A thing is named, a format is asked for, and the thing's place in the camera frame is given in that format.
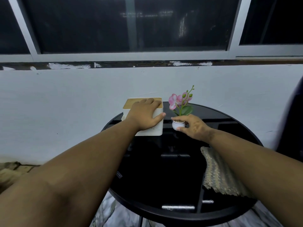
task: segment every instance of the marble floor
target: marble floor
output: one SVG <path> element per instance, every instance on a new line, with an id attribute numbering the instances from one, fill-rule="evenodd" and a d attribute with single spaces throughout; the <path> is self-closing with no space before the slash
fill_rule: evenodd
<path id="1" fill-rule="evenodd" d="M 107 192 L 90 227 L 138 227 L 139 215 L 125 208 Z M 142 227 L 165 227 L 143 219 Z M 258 201 L 242 216 L 214 227 L 283 227 L 278 220 Z"/>

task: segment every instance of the human arm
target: human arm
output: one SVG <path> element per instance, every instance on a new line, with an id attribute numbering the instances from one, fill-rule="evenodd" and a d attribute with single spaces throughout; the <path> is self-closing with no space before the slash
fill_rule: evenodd
<path id="1" fill-rule="evenodd" d="M 212 146 L 285 227 L 303 226 L 303 163 L 212 129 L 194 115 L 172 119 L 188 122 L 179 130 Z"/>
<path id="2" fill-rule="evenodd" d="M 164 118 L 152 118 L 160 103 L 134 103 L 124 121 L 22 177 L 0 195 L 1 226 L 89 226 L 135 134 Z"/>

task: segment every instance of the dark window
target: dark window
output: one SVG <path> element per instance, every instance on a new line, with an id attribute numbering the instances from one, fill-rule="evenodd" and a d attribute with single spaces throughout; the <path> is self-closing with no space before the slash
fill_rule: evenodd
<path id="1" fill-rule="evenodd" d="M 252 0 L 240 44 L 303 44 L 302 0 Z"/>
<path id="2" fill-rule="evenodd" d="M 226 50 L 239 0 L 23 0 L 42 53 Z"/>
<path id="3" fill-rule="evenodd" d="M 0 54 L 29 54 L 8 0 L 0 0 Z"/>

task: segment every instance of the striped towel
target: striped towel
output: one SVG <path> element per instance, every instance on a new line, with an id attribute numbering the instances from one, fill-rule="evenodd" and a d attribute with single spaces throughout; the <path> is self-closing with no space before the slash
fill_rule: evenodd
<path id="1" fill-rule="evenodd" d="M 214 191 L 222 194 L 255 198 L 252 192 L 237 178 L 218 152 L 204 146 L 201 147 L 201 152 L 207 163 L 203 186 L 207 189 L 213 188 Z"/>

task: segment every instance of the person's right arm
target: person's right arm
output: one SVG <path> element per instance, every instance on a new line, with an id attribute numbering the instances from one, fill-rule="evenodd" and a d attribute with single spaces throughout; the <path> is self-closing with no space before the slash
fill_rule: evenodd
<path id="1" fill-rule="evenodd" d="M 303 163 L 210 128 L 197 116 L 172 119 L 188 122 L 189 128 L 178 129 L 213 147 L 285 227 L 303 226 Z"/>

